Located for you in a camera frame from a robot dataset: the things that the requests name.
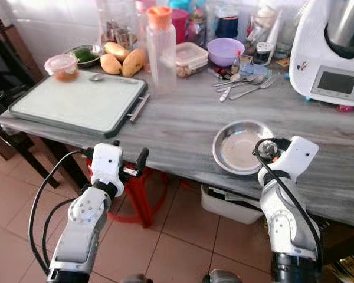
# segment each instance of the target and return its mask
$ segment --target marble countertop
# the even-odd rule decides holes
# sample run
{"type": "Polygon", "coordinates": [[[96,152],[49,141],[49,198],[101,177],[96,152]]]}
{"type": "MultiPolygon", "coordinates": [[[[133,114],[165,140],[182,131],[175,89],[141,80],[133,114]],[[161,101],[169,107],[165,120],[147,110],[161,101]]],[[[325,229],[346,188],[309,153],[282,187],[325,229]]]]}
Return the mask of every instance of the marble countertop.
{"type": "MultiPolygon", "coordinates": [[[[179,79],[169,94],[154,94],[150,86],[151,99],[137,122],[127,121],[111,139],[26,121],[8,111],[0,116],[0,124],[78,147],[119,139],[124,159],[132,162],[148,147],[149,167],[259,199],[257,175],[227,173],[212,156],[212,141],[222,127],[237,120],[257,120],[276,137],[302,136],[319,145],[297,189],[310,213],[354,225],[354,111],[340,113],[334,105],[306,101],[282,74],[274,73],[277,80],[271,87],[224,103],[211,87],[216,78],[206,70],[179,79]]],[[[137,77],[150,81],[145,73],[137,77]]]]}

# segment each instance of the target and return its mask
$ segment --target tiled floor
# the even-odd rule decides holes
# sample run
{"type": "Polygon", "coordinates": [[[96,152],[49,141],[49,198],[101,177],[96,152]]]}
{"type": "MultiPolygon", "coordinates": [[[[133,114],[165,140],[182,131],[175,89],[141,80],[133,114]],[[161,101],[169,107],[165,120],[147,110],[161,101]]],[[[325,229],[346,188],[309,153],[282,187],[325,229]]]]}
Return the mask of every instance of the tiled floor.
{"type": "MultiPolygon", "coordinates": [[[[38,151],[36,157],[50,170],[51,164],[38,151]]],[[[35,220],[36,244],[40,245],[43,223],[57,203],[75,195],[57,174],[57,189],[47,187],[35,220]]],[[[0,282],[45,282],[27,237],[30,207],[42,178],[20,156],[0,159],[0,282]]],[[[148,183],[148,197],[155,203],[162,192],[158,174],[148,183]]],[[[202,209],[199,185],[169,176],[168,194],[154,225],[108,219],[91,275],[93,283],[120,282],[134,273],[144,273],[155,283],[199,283],[214,268],[238,274],[244,283],[271,282],[268,273],[271,251],[263,220],[243,225],[202,209]]],[[[63,207],[53,217],[47,249],[50,256],[65,227],[63,207]]],[[[133,213],[128,198],[116,200],[112,212],[133,213]]]]}

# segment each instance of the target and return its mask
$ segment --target purple bowl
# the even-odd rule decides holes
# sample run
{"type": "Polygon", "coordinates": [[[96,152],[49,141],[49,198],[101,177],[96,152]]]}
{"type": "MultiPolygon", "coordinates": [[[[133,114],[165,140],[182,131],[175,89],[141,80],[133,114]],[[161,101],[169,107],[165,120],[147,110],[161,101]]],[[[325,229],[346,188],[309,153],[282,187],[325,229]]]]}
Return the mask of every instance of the purple bowl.
{"type": "Polygon", "coordinates": [[[238,40],[232,38],[217,38],[207,45],[208,58],[220,67],[226,67],[233,64],[236,58],[236,52],[241,54],[245,51],[245,46],[238,40]]]}

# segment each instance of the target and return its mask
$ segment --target pink cup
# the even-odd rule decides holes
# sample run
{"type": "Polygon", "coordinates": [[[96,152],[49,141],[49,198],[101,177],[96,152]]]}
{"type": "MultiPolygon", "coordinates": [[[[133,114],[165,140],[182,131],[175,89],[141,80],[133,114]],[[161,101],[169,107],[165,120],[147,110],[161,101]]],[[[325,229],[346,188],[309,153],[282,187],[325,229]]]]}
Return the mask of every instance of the pink cup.
{"type": "Polygon", "coordinates": [[[176,28],[176,44],[186,41],[186,21],[188,20],[189,12],[180,9],[173,9],[172,24],[176,28]]]}

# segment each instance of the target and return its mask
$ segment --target red stool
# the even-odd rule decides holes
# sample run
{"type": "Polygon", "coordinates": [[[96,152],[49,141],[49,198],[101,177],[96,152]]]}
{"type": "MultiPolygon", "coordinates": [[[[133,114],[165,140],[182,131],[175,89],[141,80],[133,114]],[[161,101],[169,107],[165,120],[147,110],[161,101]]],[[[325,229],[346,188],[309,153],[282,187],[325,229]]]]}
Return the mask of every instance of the red stool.
{"type": "MultiPolygon", "coordinates": [[[[92,161],[86,159],[86,163],[89,175],[92,176],[92,161]]],[[[140,178],[131,177],[130,180],[124,184],[124,192],[127,193],[130,198],[131,204],[136,213],[135,215],[117,215],[108,212],[107,216],[119,222],[141,223],[144,228],[150,227],[153,224],[152,217],[163,205],[168,190],[168,178],[165,173],[160,172],[164,184],[163,193],[156,205],[150,208],[146,194],[146,180],[154,173],[154,170],[145,168],[140,178]]]]}

